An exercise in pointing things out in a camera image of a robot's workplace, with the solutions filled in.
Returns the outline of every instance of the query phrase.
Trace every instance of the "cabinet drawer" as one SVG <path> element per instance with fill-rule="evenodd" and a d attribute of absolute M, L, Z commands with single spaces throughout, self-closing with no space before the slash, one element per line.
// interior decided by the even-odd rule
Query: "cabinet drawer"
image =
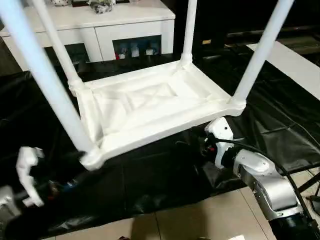
<path fill-rule="evenodd" d="M 150 21 L 96 27 L 95 32 L 104 61 L 115 60 L 113 41 L 161 35 L 161 53 L 171 54 L 174 47 L 174 20 Z"/>

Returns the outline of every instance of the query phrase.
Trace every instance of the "black tarp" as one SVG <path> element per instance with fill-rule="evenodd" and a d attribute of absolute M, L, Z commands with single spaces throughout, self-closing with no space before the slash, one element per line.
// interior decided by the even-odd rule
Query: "black tarp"
<path fill-rule="evenodd" d="M 232 95 L 251 54 L 237 48 L 196 64 Z M 80 64 L 77 69 L 82 79 L 91 81 L 173 60 L 164 55 Z M 67 88 L 61 69 L 57 72 Z M 70 97 L 77 107 L 76 99 Z M 49 172 L 43 170 L 38 181 L 64 161 L 78 160 L 79 154 L 28 72 L 1 78 L 0 98 L 0 186 L 22 191 L 15 171 L 21 146 L 44 151 L 44 169 Z M 293 173 L 320 166 L 318 105 L 315 97 L 266 63 L 243 114 L 227 120 L 235 139 L 262 149 Z M 108 160 L 44 207 L 27 209 L 10 223 L 7 237 L 55 236 L 196 203 L 244 186 L 231 171 L 218 170 L 210 162 L 201 164 L 202 157 L 188 143 L 190 131 L 186 130 Z"/>

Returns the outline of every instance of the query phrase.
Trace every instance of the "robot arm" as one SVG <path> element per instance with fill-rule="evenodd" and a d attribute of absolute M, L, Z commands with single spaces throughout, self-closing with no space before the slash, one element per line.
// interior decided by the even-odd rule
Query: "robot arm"
<path fill-rule="evenodd" d="M 277 171 L 274 162 L 258 152 L 234 146 L 232 141 L 217 140 L 233 138 L 224 117 L 211 122 L 205 130 L 209 142 L 216 146 L 215 165 L 232 169 L 251 188 L 278 240 L 320 239 L 316 221 L 302 207 L 293 186 Z"/>

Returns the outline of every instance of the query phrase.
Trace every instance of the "white table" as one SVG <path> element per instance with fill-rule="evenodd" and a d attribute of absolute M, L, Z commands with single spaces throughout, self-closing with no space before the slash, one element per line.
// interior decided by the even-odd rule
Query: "white table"
<path fill-rule="evenodd" d="M 43 48 L 52 43 L 34 7 L 24 9 Z M 84 44 L 91 62 L 116 59 L 113 41 L 161 35 L 161 53 L 170 54 L 174 45 L 175 14 L 161 0 L 117 4 L 113 11 L 95 14 L 88 6 L 55 7 L 48 11 L 64 45 Z M 6 28 L 0 37 L 23 71 L 28 66 Z"/>

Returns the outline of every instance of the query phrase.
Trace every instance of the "white pipe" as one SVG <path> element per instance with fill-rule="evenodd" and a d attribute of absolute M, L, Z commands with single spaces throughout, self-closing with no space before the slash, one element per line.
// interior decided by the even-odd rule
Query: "white pipe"
<path fill-rule="evenodd" d="M 277 39 L 294 1 L 295 0 L 279 0 L 276 4 L 257 49 L 244 72 L 239 86 L 231 98 L 232 103 L 238 105 L 246 103 L 249 92 L 274 46 L 274 42 Z"/>
<path fill-rule="evenodd" d="M 92 151 L 95 145 L 88 137 L 80 117 L 47 55 L 39 46 L 20 0 L 2 0 L 0 17 L 4 25 L 9 29 L 17 47 L 30 67 L 35 81 L 74 146 L 80 151 Z"/>
<path fill-rule="evenodd" d="M 48 12 L 47 6 L 44 0 L 32 0 L 33 5 L 40 16 L 40 19 L 46 28 L 46 33 L 48 34 L 53 49 L 55 51 L 56 56 L 59 59 L 59 62 L 64 70 L 64 73 L 68 79 L 68 84 L 71 89 L 75 86 L 81 87 L 83 86 L 83 82 L 81 78 L 78 76 L 75 67 L 70 59 L 70 56 L 66 50 L 66 47 L 61 42 L 58 32 L 55 28 L 55 25 L 50 18 L 50 14 Z"/>
<path fill-rule="evenodd" d="M 189 0 L 186 16 L 185 35 L 183 52 L 181 55 L 182 64 L 192 62 L 192 46 L 194 42 L 194 32 L 197 13 L 197 0 Z"/>

